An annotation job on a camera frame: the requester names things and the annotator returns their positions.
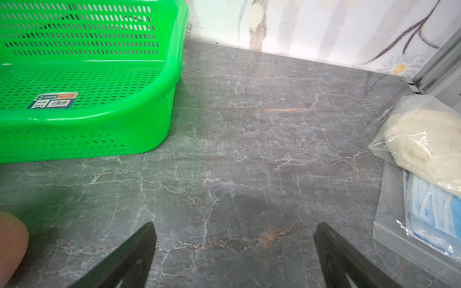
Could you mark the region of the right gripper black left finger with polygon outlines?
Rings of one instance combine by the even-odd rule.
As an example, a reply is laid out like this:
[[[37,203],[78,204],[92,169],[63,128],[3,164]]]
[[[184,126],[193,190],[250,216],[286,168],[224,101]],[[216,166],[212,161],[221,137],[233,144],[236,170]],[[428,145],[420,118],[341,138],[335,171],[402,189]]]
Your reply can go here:
[[[72,288],[143,288],[156,250],[154,224],[147,222]]]

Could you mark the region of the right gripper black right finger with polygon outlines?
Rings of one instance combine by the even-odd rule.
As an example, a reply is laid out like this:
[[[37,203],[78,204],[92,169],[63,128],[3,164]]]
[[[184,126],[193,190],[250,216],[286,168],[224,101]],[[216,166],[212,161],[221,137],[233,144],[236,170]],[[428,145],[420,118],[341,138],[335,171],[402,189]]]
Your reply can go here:
[[[326,287],[350,288],[351,283],[358,288],[400,286],[327,223],[318,224],[314,240]]]

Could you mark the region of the pink peach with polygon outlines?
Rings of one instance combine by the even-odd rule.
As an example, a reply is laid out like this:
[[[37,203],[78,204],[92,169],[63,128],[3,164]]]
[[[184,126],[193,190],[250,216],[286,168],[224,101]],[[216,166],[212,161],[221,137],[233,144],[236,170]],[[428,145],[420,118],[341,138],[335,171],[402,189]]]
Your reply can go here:
[[[12,278],[28,247],[27,227],[14,215],[1,211],[1,287]]]

